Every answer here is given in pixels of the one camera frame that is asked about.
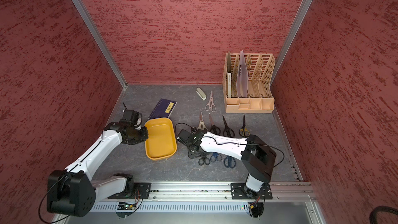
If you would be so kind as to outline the small grey handled scissors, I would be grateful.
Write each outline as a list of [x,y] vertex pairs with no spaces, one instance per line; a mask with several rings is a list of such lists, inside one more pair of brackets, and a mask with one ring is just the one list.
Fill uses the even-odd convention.
[[210,165],[210,159],[208,157],[206,157],[206,156],[200,156],[198,164],[200,166]]

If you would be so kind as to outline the cream handled kitchen scissors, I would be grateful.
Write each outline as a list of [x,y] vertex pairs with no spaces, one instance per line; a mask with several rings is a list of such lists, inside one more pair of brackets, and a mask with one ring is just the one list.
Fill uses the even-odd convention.
[[198,130],[208,131],[208,128],[206,127],[204,119],[203,119],[203,113],[202,112],[200,112],[200,121],[199,121]]

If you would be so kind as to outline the yellow plastic storage box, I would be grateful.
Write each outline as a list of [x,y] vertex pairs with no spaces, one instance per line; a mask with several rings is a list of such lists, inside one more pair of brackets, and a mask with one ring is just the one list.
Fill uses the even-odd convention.
[[145,141],[146,155],[153,161],[168,159],[177,151],[174,126],[169,118],[157,118],[145,123],[148,139]]

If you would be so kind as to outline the small teal handled scissors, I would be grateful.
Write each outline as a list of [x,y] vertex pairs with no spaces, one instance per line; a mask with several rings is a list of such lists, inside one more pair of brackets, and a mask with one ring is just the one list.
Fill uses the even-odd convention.
[[234,169],[236,167],[236,160],[231,156],[225,157],[223,163],[226,168]]

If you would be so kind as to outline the pink handled scissors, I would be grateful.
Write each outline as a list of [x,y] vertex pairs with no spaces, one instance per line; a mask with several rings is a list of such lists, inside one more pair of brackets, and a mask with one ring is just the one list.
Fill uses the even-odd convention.
[[206,111],[211,111],[212,113],[214,113],[216,111],[216,106],[214,104],[214,92],[211,91],[210,96],[209,96],[209,101],[205,106],[205,110]]

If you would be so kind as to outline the yellow and black scissors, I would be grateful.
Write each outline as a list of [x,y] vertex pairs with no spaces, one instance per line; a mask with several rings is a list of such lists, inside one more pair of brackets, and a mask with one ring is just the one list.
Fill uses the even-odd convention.
[[250,135],[250,132],[248,131],[247,126],[246,126],[246,117],[245,117],[245,115],[243,116],[243,125],[240,128],[240,130],[239,130],[239,135],[241,137],[244,137],[244,138],[247,138]]

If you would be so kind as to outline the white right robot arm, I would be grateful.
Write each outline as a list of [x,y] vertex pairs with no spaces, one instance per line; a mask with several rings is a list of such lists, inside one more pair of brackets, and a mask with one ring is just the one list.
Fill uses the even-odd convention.
[[177,139],[187,147],[191,159],[216,152],[241,161],[248,171],[246,188],[253,192],[259,192],[263,184],[271,181],[277,154],[256,135],[236,139],[204,130],[182,130]]

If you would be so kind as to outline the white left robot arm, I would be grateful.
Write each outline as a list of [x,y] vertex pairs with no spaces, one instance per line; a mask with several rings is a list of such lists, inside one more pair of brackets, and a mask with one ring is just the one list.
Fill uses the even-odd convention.
[[133,176],[115,174],[107,180],[93,180],[93,175],[108,155],[120,144],[135,145],[148,139],[146,127],[112,122],[101,136],[75,162],[48,177],[48,190],[41,203],[47,212],[65,217],[83,217],[92,207],[109,197],[123,201],[136,198],[141,205],[149,197],[150,183],[136,184]]

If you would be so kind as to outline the dark blue book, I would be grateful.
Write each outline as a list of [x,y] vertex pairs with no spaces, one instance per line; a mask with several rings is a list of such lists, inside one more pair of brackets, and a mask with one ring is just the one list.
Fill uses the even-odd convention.
[[176,104],[177,104],[176,101],[160,99],[148,118],[149,119],[169,118]]

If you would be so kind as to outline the beige stapler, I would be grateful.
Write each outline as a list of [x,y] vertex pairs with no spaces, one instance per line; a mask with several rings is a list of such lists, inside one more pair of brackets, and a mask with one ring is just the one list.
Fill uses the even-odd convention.
[[207,99],[206,93],[200,87],[196,88],[196,92],[197,92],[197,94],[200,96],[200,98],[202,100],[206,100]]

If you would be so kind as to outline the grey folder in organizer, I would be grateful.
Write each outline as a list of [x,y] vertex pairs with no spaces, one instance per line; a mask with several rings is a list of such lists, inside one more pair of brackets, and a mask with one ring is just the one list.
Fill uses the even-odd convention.
[[244,51],[241,50],[239,54],[239,66],[237,68],[237,95],[241,98],[248,97],[248,70],[245,60]]

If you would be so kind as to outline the white book in organizer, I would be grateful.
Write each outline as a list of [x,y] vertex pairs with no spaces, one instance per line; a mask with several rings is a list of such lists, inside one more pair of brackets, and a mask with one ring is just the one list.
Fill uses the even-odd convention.
[[231,54],[227,53],[227,94],[232,97],[232,72],[231,72]]

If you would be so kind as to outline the beige plastic file organizer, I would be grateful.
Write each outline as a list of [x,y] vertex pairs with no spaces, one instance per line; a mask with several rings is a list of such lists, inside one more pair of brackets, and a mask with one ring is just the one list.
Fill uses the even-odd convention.
[[239,54],[231,54],[232,97],[227,94],[227,54],[225,55],[222,87],[226,113],[272,113],[275,99],[272,96],[270,85],[275,57],[273,54],[244,54],[248,70],[248,97],[237,95],[237,68]]

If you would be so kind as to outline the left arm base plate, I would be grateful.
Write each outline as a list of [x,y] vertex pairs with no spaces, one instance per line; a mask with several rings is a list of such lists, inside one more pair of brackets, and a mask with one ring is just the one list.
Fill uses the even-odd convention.
[[149,198],[152,183],[134,183],[133,188],[130,191],[124,190],[121,193],[114,194],[108,199],[118,200],[146,200]]

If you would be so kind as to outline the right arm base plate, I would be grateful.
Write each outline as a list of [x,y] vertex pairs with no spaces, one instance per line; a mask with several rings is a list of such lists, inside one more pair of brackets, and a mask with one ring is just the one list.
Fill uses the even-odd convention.
[[233,200],[271,200],[273,198],[270,185],[263,183],[261,189],[256,192],[249,189],[245,183],[231,183],[231,195]]

